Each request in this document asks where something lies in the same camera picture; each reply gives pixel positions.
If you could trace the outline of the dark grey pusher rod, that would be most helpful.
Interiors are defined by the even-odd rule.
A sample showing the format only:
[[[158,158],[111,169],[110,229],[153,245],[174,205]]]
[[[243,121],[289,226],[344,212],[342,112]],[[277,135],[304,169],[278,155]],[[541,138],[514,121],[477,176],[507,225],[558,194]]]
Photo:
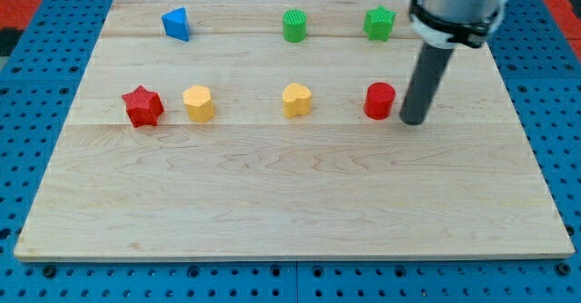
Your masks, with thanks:
[[[399,117],[407,125],[421,125],[427,118],[453,49],[424,43],[409,82]]]

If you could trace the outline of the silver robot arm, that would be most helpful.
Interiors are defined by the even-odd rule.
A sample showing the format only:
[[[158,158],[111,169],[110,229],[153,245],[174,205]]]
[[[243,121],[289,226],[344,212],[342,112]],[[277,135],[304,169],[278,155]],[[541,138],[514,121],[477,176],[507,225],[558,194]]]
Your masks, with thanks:
[[[423,40],[399,113],[408,125],[428,115],[448,61],[459,44],[481,47],[500,27],[507,0],[410,0],[409,20]]]

